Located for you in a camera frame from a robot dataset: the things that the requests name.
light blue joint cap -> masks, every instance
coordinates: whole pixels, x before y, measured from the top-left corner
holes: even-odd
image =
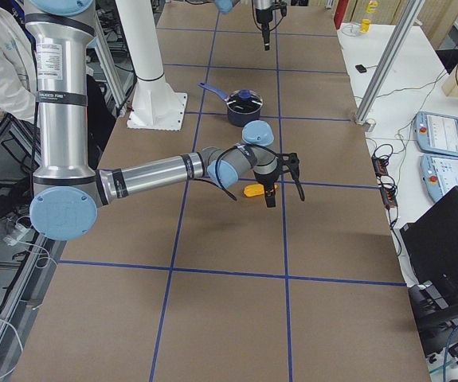
[[[218,183],[216,178],[217,163],[218,161],[214,161],[207,166],[207,173],[209,174],[211,180],[220,186],[220,183]],[[225,188],[230,187],[239,180],[239,175],[237,175],[237,171],[234,169],[234,166],[226,161],[220,161],[220,165],[218,166],[218,177],[220,177],[220,181]]]
[[[30,203],[30,221],[43,236],[72,240],[87,233],[98,214],[94,200],[81,189],[60,186],[40,192]]]
[[[56,16],[76,16],[92,4],[92,0],[29,0],[38,9]]]
[[[223,14],[227,14],[233,8],[232,0],[214,0],[214,4]]]
[[[259,146],[270,146],[275,137],[271,127],[265,121],[248,122],[243,128],[243,141]]]

table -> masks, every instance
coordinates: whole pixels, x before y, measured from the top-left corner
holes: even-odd
[[[367,73],[361,74],[354,66],[356,64],[376,65],[392,32],[393,25],[372,25],[368,34],[360,36],[351,36],[350,24],[343,24],[339,30],[339,40],[356,103],[361,100],[359,96],[363,96],[365,93],[374,70],[369,68]],[[458,98],[445,96],[441,89],[447,78],[448,74],[446,74],[427,37],[419,26],[414,26],[379,94],[385,95],[395,89],[402,88],[421,89],[394,92],[391,95],[377,98],[368,115],[369,118],[377,121],[374,130],[366,133],[371,153],[376,145],[380,146],[386,143],[392,145],[394,151],[400,151],[403,144],[397,138],[396,133],[402,127],[406,127],[401,132],[405,137],[406,151],[394,154],[388,166],[389,174],[398,183],[399,217],[396,224],[397,228],[416,221],[433,205],[422,181],[420,160],[423,153],[418,148],[413,131],[410,132],[409,122],[419,110],[458,116]],[[389,151],[385,149],[379,152],[379,154],[388,153]],[[395,211],[391,213],[392,218],[396,216],[395,213]],[[400,255],[400,261],[402,274],[408,286],[416,284],[417,280],[405,252]],[[439,362],[431,365],[430,369],[434,369],[438,365]],[[458,368],[450,368],[448,380],[456,378],[458,378]],[[441,380],[440,373],[434,375],[432,380]]]
[[[246,179],[237,203],[191,182],[101,209],[67,244],[12,381],[429,380],[331,15],[288,13],[264,52],[249,6],[166,4],[182,129],[119,119],[101,167],[233,145],[241,129],[197,83],[251,88],[306,201],[287,178],[266,209]]]

white lab coat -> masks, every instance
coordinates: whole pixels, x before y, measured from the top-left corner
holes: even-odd
[[[29,39],[13,16],[0,8],[0,109],[33,122],[36,91]]]

monitor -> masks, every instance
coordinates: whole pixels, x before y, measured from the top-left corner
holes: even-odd
[[[418,281],[430,281],[448,306],[458,305],[458,187],[402,228],[401,236]]]

person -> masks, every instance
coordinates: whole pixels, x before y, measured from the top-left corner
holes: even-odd
[[[33,123],[37,78],[32,56],[32,36],[25,29],[22,0],[0,0],[0,109]],[[89,165],[97,167],[108,143],[115,117],[93,77],[87,76]]]

